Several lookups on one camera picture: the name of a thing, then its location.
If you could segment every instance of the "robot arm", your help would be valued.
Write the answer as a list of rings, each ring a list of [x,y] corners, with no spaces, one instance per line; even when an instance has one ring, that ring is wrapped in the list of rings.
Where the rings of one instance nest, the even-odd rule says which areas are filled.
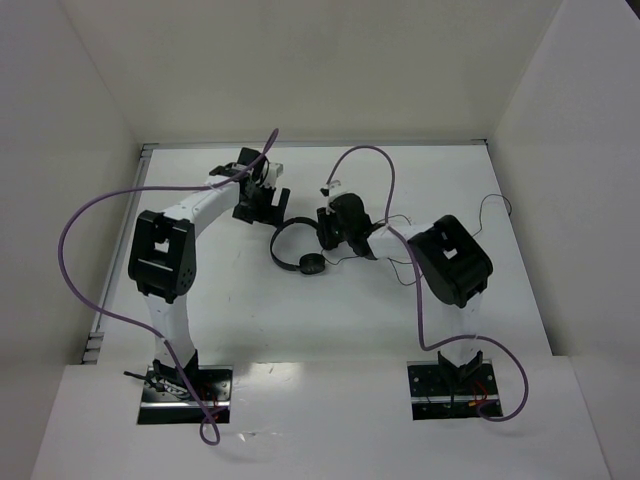
[[[242,149],[237,163],[210,172],[211,185],[161,212],[144,211],[137,219],[129,258],[129,277],[137,284],[149,308],[153,327],[169,340],[187,376],[198,372],[198,353],[189,333],[187,292],[196,277],[198,236],[225,211],[247,223],[282,223],[289,198],[283,189],[272,205],[280,164],[258,164],[244,179],[213,187],[251,163],[260,152]],[[176,385],[182,380],[164,340],[156,338],[154,373]]]
[[[410,260],[404,243],[386,224],[371,223],[360,197],[344,191],[337,181],[321,192],[327,197],[326,207],[317,211],[322,248],[331,250],[346,241],[356,255],[370,260]],[[430,290],[440,300],[451,336],[477,334],[481,294],[493,272],[487,254],[452,215],[433,224],[395,226],[394,230],[407,241]],[[466,376],[482,364],[482,353],[473,341],[443,350],[451,361],[442,355],[439,361],[453,370],[452,375]]]

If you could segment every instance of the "black headphones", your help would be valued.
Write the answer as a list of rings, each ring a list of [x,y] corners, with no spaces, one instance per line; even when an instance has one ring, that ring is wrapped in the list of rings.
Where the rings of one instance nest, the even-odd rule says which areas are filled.
[[[299,265],[283,262],[273,253],[273,244],[276,241],[276,238],[278,238],[278,235],[280,235],[285,228],[296,223],[309,225],[310,227],[313,227],[313,229],[316,231],[316,234],[318,232],[318,222],[316,222],[315,220],[311,220],[310,218],[294,217],[282,223],[278,228],[276,228],[276,231],[273,232],[271,243],[269,244],[269,250],[271,252],[271,258],[273,259],[273,262],[283,270],[287,270],[289,272],[300,272],[303,275],[316,275],[318,273],[324,272],[325,259],[319,253],[307,253],[306,255],[303,255],[302,257],[300,257]]]

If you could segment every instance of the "white floor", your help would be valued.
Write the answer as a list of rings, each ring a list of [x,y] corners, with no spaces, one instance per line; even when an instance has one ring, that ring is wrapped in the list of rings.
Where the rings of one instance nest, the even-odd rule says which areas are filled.
[[[277,148],[287,216],[315,216],[319,188],[344,148]],[[431,223],[451,213],[472,232],[480,201],[499,192],[483,146],[393,147],[392,213]],[[235,160],[237,149],[155,150],[146,185],[200,184]],[[382,217],[389,170],[359,152],[337,178]],[[148,193],[138,210],[161,210],[181,194]],[[608,478],[570,363],[552,357],[517,243],[500,199],[485,204],[477,239],[495,272],[481,308],[481,333],[505,343],[531,379],[522,415],[501,425],[479,419],[412,421],[407,361],[429,360],[416,338],[415,290],[385,262],[347,260],[318,277],[279,270],[268,254],[273,229],[230,214],[198,240],[198,276],[189,293],[192,336],[203,364],[233,364],[231,423],[219,447],[197,427],[137,426],[142,372],[153,357],[146,332],[103,320],[98,366],[68,367],[34,478]],[[279,252],[295,262],[319,251],[311,229],[283,234]],[[341,249],[335,255],[347,255]],[[116,272],[107,305],[145,320],[140,294]],[[400,271],[411,281],[410,271]],[[451,333],[426,297],[427,341]],[[492,358],[505,412],[522,394],[518,372]]]

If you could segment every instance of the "purple cable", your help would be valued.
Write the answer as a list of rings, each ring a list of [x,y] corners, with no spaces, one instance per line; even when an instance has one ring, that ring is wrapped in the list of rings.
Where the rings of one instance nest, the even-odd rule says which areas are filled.
[[[182,368],[182,365],[180,365],[180,361],[178,360],[178,356],[176,355],[175,351],[173,350],[173,347],[171,346],[171,343],[169,342],[169,340],[167,340],[164,337],[164,335],[162,335],[162,333],[160,331],[156,330],[155,328],[153,328],[150,325],[142,323],[142,322],[140,322],[138,320],[134,320],[133,318],[127,317],[125,315],[120,315],[119,313],[111,312],[111,311],[109,311],[109,310],[107,310],[105,308],[102,308],[101,306],[99,306],[96,303],[94,303],[91,300],[89,300],[87,297],[85,297],[82,294],[82,292],[80,292],[80,290],[78,290],[78,288],[75,286],[75,284],[71,280],[71,277],[69,276],[69,272],[67,271],[67,266],[66,266],[65,261],[64,261],[64,244],[65,244],[65,241],[67,239],[67,235],[69,234],[69,230],[71,230],[71,227],[76,222],[76,220],[78,220],[80,215],[82,215],[86,210],[91,208],[96,203],[99,203],[102,200],[106,200],[107,198],[115,197],[117,195],[124,195],[124,194],[128,194],[128,193],[133,193],[133,192],[148,192],[148,191],[197,192],[197,191],[205,191],[205,190],[210,190],[211,188],[219,188],[219,187],[222,187],[222,186],[224,186],[224,185],[226,185],[226,184],[228,184],[230,182],[233,182],[233,181],[241,179],[242,177],[247,175],[248,172],[258,164],[258,162],[260,162],[260,161],[262,161],[264,159],[265,155],[271,149],[271,147],[273,146],[274,142],[276,141],[276,138],[278,137],[278,132],[279,132],[279,130],[277,128],[274,129],[273,132],[271,132],[271,135],[269,136],[269,139],[267,140],[267,142],[264,145],[264,148],[262,149],[262,153],[253,162],[251,162],[249,165],[247,165],[242,171],[240,171],[240,172],[236,173],[235,175],[223,180],[222,182],[216,183],[214,185],[198,185],[198,186],[195,186],[195,187],[173,187],[173,186],[133,187],[133,188],[126,188],[124,190],[116,190],[114,192],[109,192],[109,193],[105,193],[103,195],[100,195],[100,196],[88,201],[87,203],[85,203],[83,206],[81,206],[71,216],[69,221],[66,223],[66,225],[62,229],[62,233],[60,234],[60,239],[58,240],[58,266],[60,267],[60,272],[62,273],[62,278],[64,278],[64,281],[67,284],[67,286],[69,287],[69,289],[71,290],[71,292],[82,303],[84,303],[87,307],[91,308],[92,310],[95,310],[96,312],[101,313],[102,315],[106,315],[108,317],[115,318],[116,320],[121,320],[121,321],[129,323],[131,325],[135,325],[136,327],[144,328],[145,330],[153,333],[156,337],[164,340],[164,344],[167,347],[167,351],[169,352],[169,355],[173,359],[174,363],[176,364],[176,370],[178,370],[178,374],[180,375],[180,378],[182,378],[182,381],[184,382],[185,387],[187,388],[189,394],[193,397],[195,402],[198,404],[198,407],[200,407],[200,409],[202,410],[202,413],[204,413],[204,417],[205,418],[202,420],[202,423],[200,423],[200,438],[207,445],[218,445],[220,443],[220,431],[218,430],[218,426],[216,425],[216,422],[215,422],[215,419],[214,419],[214,415],[216,413],[224,410],[226,407],[219,407],[219,408],[216,408],[216,409],[213,409],[213,410],[209,410],[209,408],[207,408],[207,406],[202,402],[202,400],[200,400],[200,397],[198,396],[198,394],[196,393],[195,389],[193,388],[193,385],[191,384],[191,382],[187,378],[187,375],[186,375],[184,369]],[[216,439],[215,440],[209,440],[206,437],[205,433],[204,433],[204,427],[205,427],[205,425],[207,423],[210,424],[211,427],[213,428],[213,431],[214,431],[214,433],[216,435]]]
[[[384,220],[385,220],[385,223],[387,224],[387,228],[389,229],[389,231],[392,234],[394,234],[398,238],[398,240],[400,240],[400,242],[402,242],[402,245],[404,245],[404,248],[407,250],[407,253],[409,254],[409,258],[411,259],[411,265],[413,266],[413,273],[415,274],[415,277],[416,277],[418,342],[420,343],[420,348],[425,352],[432,352],[433,350],[452,342],[457,342],[459,340],[475,340],[475,339],[491,343],[496,347],[500,348],[504,353],[506,353],[509,356],[509,358],[511,358],[511,360],[513,360],[513,363],[515,363],[516,367],[518,367],[518,370],[520,370],[520,374],[522,375],[522,381],[524,383],[524,393],[522,395],[522,401],[520,402],[520,405],[518,405],[518,407],[506,417],[492,418],[482,412],[482,409],[484,409],[490,404],[496,403],[497,400],[491,400],[489,402],[485,402],[485,403],[482,403],[481,405],[478,405],[476,407],[476,412],[481,418],[489,422],[499,423],[499,422],[506,422],[507,420],[511,420],[512,418],[518,416],[520,412],[522,412],[522,409],[527,404],[527,400],[529,399],[529,378],[527,377],[527,372],[525,372],[524,367],[522,366],[522,363],[520,363],[520,360],[516,358],[516,356],[511,352],[511,350],[509,350],[505,345],[503,345],[499,341],[494,340],[491,337],[486,337],[484,335],[456,335],[454,337],[445,338],[444,340],[440,340],[439,342],[433,343],[431,345],[426,345],[424,342],[423,302],[422,302],[422,283],[420,281],[420,276],[421,276],[420,266],[407,240],[400,234],[400,232],[398,232],[395,228],[389,225],[389,211],[391,210],[391,201],[393,199],[393,192],[396,187],[396,170],[393,165],[393,160],[391,160],[391,157],[389,156],[389,154],[384,150],[382,150],[381,148],[373,145],[358,145],[356,147],[352,147],[349,150],[347,150],[345,153],[343,153],[342,156],[338,159],[338,161],[333,167],[333,170],[331,170],[331,174],[329,175],[327,184],[331,182],[331,180],[333,179],[333,176],[336,173],[336,170],[338,169],[338,166],[340,165],[340,163],[342,163],[345,157],[350,153],[355,152],[356,150],[361,150],[361,149],[374,150],[378,152],[387,160],[387,162],[389,163],[389,167],[391,168],[391,186],[389,187],[389,197],[387,199],[387,205],[384,210]]]

